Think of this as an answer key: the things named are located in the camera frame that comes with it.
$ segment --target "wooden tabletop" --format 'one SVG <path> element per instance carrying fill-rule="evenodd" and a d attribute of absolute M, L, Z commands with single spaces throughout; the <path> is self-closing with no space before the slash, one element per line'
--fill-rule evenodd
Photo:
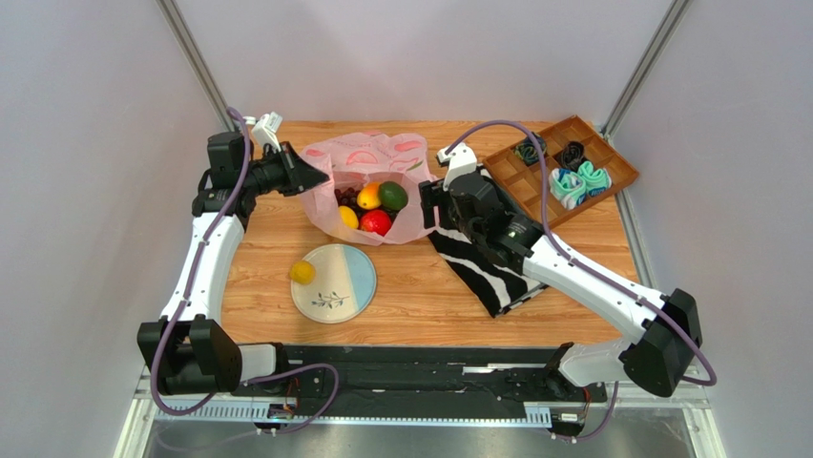
<path fill-rule="evenodd" d="M 377 130 L 417 133 L 434 155 L 474 122 L 285 122 L 278 134 L 301 152 L 334 136 Z M 538 131 L 550 123 L 526 122 Z M 487 156 L 521 138 L 493 127 L 466 140 Z M 444 169 L 430 160 L 437 177 Z M 556 228 L 574 249 L 631 280 L 636 278 L 615 200 L 608 198 Z M 291 264 L 314 248 L 342 242 L 313 226 L 298 198 L 258 198 L 248 231 L 232 262 L 222 325 L 238 343 L 559 346 L 594 344 L 619 333 L 595 313 L 552 289 L 494 319 L 438 256 L 428 239 L 405 245 L 357 245 L 378 273 L 378 289 L 358 317 L 339 324 L 308 320 L 291 299 Z"/>

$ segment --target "wooden tray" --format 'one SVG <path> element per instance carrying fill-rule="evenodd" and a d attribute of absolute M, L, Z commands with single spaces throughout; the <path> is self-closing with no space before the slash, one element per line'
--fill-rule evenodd
<path fill-rule="evenodd" d="M 613 181 L 610 189 L 594 198 L 587 196 L 581 205 L 572 210 L 566 210 L 551 194 L 550 189 L 546 190 L 548 193 L 548 223 L 551 228 L 575 217 L 601 200 L 615 195 L 618 191 L 633 184 L 633 181 L 638 178 L 638 170 L 607 144 L 593 127 L 578 116 L 571 116 L 557 122 L 537 134 L 548 144 L 548 152 L 541 159 L 545 160 L 548 173 L 559 167 L 554 157 L 561 153 L 569 142 L 578 141 L 584 145 L 584 156 L 593 163 L 596 169 L 606 168 Z M 486 157 L 483 159 L 483 165 L 523 210 L 531 218 L 539 221 L 542 210 L 542 197 L 539 194 L 541 189 L 539 164 L 536 163 L 529 167 L 522 159 L 514 155 L 513 149 L 519 143 L 514 143 L 510 147 Z"/>

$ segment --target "yellow lemon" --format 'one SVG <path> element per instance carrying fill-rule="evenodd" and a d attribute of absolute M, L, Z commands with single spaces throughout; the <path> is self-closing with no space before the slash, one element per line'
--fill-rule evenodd
<path fill-rule="evenodd" d="M 381 200 L 378 198 L 378 188 L 381 183 L 372 182 L 365 186 L 356 197 L 356 203 L 365 210 L 372 210 L 381 206 Z"/>
<path fill-rule="evenodd" d="M 288 275 L 299 284 L 310 284 L 316 278 L 316 267 L 306 260 L 298 260 L 291 266 Z"/>
<path fill-rule="evenodd" d="M 339 216 L 342 217 L 342 222 L 345 226 L 350 229 L 359 228 L 359 219 L 356 217 L 356 212 L 354 212 L 352 208 L 341 205 L 339 207 Z"/>

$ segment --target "plate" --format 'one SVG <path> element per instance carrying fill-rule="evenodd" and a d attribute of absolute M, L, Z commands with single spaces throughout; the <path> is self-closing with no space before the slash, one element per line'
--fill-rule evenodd
<path fill-rule="evenodd" d="M 291 281 L 291 297 L 305 317 L 319 323 L 342 323 L 370 304 L 376 287 L 375 267 L 350 245 L 320 246 L 303 258 L 316 268 L 310 284 Z"/>

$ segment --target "black and white towel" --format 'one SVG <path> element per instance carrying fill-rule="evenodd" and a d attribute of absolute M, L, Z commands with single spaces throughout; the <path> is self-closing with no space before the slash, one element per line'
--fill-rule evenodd
<path fill-rule="evenodd" d="M 486 169 L 481 169 L 481 173 L 490 179 Z M 498 267 L 486 260 L 471 245 L 469 239 L 451 224 L 448 212 L 443 211 L 443 208 L 440 210 L 438 229 L 429 234 L 429 240 L 492 317 L 505 315 L 548 287 L 547 284 L 517 275 L 508 268 Z"/>

